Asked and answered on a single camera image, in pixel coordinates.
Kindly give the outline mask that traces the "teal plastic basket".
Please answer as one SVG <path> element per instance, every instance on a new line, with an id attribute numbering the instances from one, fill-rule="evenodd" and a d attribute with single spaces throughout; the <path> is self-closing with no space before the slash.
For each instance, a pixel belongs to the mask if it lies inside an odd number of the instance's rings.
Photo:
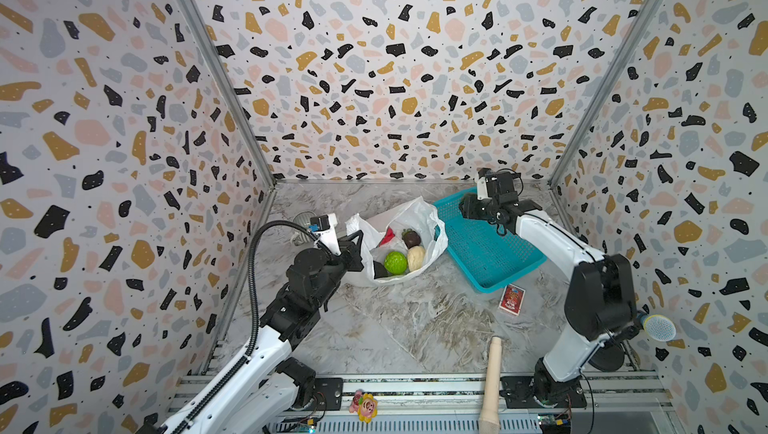
<path id="1" fill-rule="evenodd" d="M 459 203 L 470 193 L 474 194 L 475 189 L 452 194 L 434 206 L 445 224 L 446 251 L 477 291 L 503 289 L 546 262 L 546 256 L 529 242 L 510 234 L 498 236 L 494 226 L 464 219 Z"/>

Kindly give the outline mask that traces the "red dragon fruit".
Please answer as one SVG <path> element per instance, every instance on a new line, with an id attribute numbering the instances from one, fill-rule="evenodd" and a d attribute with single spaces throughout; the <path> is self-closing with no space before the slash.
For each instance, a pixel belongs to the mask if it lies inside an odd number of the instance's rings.
<path id="1" fill-rule="evenodd" d="M 388 227 L 378 246 L 382 247 L 384 245 L 387 245 L 395 238 L 396 238 L 396 235 L 394 230 L 391 227 Z"/>

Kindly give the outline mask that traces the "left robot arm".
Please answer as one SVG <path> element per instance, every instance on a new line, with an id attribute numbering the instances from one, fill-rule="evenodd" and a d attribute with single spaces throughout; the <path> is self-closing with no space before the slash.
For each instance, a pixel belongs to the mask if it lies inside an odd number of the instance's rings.
<path id="1" fill-rule="evenodd" d="M 364 234 L 337 237 L 334 229 L 309 231 L 311 248 L 299 252 L 287 282 L 264 312 L 251 298 L 248 341 L 191 401 L 142 433 L 260 433 L 291 407 L 310 404 L 316 373 L 294 358 L 349 272 L 363 269 Z"/>

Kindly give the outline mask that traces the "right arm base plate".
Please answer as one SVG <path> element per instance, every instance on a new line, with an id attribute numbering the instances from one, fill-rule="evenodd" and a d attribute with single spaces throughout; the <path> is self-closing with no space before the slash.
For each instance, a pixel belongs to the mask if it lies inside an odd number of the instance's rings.
<path id="1" fill-rule="evenodd" d="M 509 409 L 586 408 L 587 400 L 576 378 L 564 383 L 534 376 L 502 376 L 500 394 Z"/>

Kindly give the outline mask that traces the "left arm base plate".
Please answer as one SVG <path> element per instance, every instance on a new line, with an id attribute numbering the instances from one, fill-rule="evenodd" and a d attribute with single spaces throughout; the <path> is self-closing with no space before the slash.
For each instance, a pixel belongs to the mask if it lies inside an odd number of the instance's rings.
<path id="1" fill-rule="evenodd" d="M 342 377 L 321 377 L 300 383 L 285 374 L 274 374 L 259 383 L 258 408 L 271 408 L 273 416 L 287 410 L 339 411 L 342 404 Z"/>

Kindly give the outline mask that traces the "cream white fruit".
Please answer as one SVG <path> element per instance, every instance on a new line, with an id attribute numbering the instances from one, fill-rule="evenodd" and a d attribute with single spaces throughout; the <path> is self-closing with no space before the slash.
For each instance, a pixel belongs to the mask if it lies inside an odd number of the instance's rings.
<path id="1" fill-rule="evenodd" d="M 422 269 L 426 262 L 426 250 L 423 246 L 418 245 L 410 248 L 407 252 L 407 264 L 410 273 L 419 271 Z"/>

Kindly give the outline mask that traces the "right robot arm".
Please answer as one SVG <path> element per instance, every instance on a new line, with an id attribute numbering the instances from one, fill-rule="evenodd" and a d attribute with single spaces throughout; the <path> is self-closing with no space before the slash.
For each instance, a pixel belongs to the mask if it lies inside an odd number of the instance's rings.
<path id="1" fill-rule="evenodd" d="M 583 368 L 593 356 L 634 321 L 631 264 L 622 255 L 605 255 L 585 244 L 532 201 L 502 204 L 467 194 L 459 211 L 465 219 L 487 222 L 501 234 L 532 244 L 566 276 L 566 325 L 537 361 L 529 388 L 538 404 L 558 406 L 580 388 Z"/>

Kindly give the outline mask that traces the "light green round fruit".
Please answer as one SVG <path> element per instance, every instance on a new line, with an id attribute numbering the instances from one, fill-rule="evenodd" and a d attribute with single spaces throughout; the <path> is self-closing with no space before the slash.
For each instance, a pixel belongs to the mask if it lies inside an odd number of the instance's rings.
<path id="1" fill-rule="evenodd" d="M 398 251 L 389 252 L 384 259 L 383 265 L 390 276 L 402 276 L 409 270 L 407 256 Z"/>

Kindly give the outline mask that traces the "white plastic bag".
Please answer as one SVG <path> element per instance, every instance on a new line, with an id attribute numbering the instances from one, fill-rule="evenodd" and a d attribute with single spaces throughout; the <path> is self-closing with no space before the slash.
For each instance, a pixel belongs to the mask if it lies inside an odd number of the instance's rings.
<path id="1" fill-rule="evenodd" d="M 388 227 L 394 230 L 396 238 L 389 244 L 379 247 L 378 244 Z M 356 214 L 345 222 L 345 228 L 347 234 L 352 234 L 357 230 L 364 233 L 362 243 L 364 270 L 362 272 L 350 272 L 344 278 L 346 284 L 354 287 L 384 287 L 411 281 L 424 274 L 446 251 L 448 246 L 445 224 L 439 219 L 436 207 L 421 197 L 397 205 L 369 219 L 364 219 L 361 215 Z M 413 273 L 408 270 L 402 276 L 375 279 L 374 261 L 383 264 L 386 255 L 391 251 L 398 251 L 407 256 L 408 249 L 401 239 L 402 232 L 406 229 L 415 230 L 421 237 L 421 246 L 426 250 L 424 267 Z"/>

